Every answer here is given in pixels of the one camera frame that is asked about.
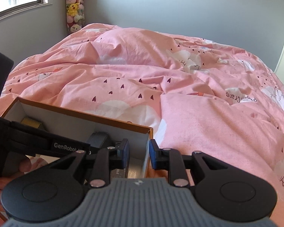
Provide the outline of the person left hand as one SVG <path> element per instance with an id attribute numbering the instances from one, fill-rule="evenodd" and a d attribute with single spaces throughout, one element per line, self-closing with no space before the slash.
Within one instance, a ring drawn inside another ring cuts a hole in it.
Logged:
<path id="1" fill-rule="evenodd" d="M 7 177 L 0 177 L 0 195 L 4 187 L 11 182 L 13 179 L 20 177 L 24 175 L 25 173 L 28 173 L 30 171 L 36 170 L 38 168 L 41 168 L 42 166 L 47 165 L 48 163 L 40 157 L 26 157 L 18 166 L 18 169 L 16 170 L 16 173 L 12 175 L 8 175 Z M 0 211 L 3 212 L 3 206 L 0 201 Z"/>

